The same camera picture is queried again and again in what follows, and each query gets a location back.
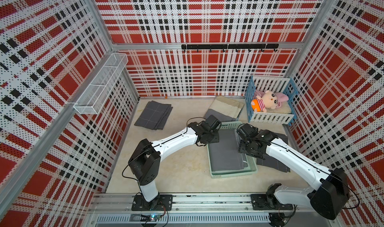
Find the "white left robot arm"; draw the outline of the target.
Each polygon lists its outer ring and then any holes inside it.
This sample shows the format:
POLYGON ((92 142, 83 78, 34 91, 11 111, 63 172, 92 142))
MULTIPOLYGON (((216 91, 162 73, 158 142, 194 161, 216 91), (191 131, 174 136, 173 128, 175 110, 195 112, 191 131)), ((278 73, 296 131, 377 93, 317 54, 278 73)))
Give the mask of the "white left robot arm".
POLYGON ((147 203, 158 200, 160 193, 155 178, 160 169, 161 161, 173 153, 191 145, 206 146, 219 141, 219 129, 222 123, 216 119, 192 122, 181 131, 169 137, 152 141, 143 139, 137 145, 128 160, 139 185, 141 195, 147 203))

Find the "plain grey pillowcase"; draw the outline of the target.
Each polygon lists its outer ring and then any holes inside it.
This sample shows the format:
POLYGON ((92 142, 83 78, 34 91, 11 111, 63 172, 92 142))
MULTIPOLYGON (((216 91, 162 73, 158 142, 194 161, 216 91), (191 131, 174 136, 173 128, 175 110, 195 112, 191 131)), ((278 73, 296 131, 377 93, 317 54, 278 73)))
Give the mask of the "plain grey pillowcase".
POLYGON ((239 152, 240 138, 235 129, 219 130, 219 142, 208 146, 210 167, 214 174, 245 170, 249 165, 239 152))

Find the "green perforated plastic basket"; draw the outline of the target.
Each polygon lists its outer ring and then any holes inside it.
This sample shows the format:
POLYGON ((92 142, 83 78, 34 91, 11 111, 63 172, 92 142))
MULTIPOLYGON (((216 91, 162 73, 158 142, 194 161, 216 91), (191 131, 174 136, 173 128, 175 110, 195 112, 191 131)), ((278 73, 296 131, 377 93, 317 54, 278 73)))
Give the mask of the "green perforated plastic basket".
MULTIPOLYGON (((223 122, 220 130, 225 129, 235 129, 237 131, 238 126, 240 126, 242 122, 240 121, 233 121, 233 122, 223 122)), ((248 167, 243 171, 237 171, 237 172, 229 172, 229 173, 222 173, 222 174, 214 174, 210 167, 211 177, 214 178, 226 178, 226 177, 235 177, 235 176, 243 176, 243 175, 251 175, 253 173, 256 173, 258 171, 256 160, 246 155, 247 161, 248 161, 248 167)))

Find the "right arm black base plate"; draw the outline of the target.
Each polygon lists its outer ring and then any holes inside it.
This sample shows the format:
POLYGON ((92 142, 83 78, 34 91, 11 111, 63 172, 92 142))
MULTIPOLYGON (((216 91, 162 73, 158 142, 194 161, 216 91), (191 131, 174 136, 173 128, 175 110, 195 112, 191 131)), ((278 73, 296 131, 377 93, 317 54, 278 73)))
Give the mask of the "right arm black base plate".
POLYGON ((291 204, 281 204, 273 194, 252 194, 251 204, 253 210, 273 210, 273 211, 291 211, 294 206, 291 204))

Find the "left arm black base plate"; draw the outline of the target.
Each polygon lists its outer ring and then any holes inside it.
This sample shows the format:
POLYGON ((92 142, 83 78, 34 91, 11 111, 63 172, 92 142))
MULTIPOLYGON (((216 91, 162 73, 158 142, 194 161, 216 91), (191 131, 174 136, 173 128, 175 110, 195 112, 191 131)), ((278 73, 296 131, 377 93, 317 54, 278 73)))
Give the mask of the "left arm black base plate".
POLYGON ((161 195, 159 194, 152 201, 147 202, 141 195, 135 195, 133 204, 131 207, 132 211, 170 211, 173 205, 173 195, 161 195))

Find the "beige and grey pillowcase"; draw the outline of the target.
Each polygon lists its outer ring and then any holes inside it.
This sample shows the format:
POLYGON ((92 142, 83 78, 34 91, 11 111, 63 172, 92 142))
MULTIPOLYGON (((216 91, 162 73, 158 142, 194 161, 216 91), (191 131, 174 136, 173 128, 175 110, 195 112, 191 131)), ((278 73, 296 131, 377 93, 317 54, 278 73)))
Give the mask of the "beige and grey pillowcase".
POLYGON ((244 106, 245 104, 243 102, 218 96, 208 108, 204 118, 207 119, 209 116, 213 115, 220 122, 237 121, 244 106))

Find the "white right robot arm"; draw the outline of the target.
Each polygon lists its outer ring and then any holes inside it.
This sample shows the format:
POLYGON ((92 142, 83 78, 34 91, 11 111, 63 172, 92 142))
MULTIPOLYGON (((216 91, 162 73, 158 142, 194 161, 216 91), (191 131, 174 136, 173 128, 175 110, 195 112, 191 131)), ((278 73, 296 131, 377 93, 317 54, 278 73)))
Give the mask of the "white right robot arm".
POLYGON ((270 208, 278 205, 310 207, 320 216, 335 220, 350 199, 348 178, 342 169, 330 170, 305 157, 279 136, 269 130, 259 131, 249 124, 237 130, 241 138, 240 152, 265 159, 270 156, 301 176, 307 188, 287 187, 280 183, 271 185, 266 192, 270 208))

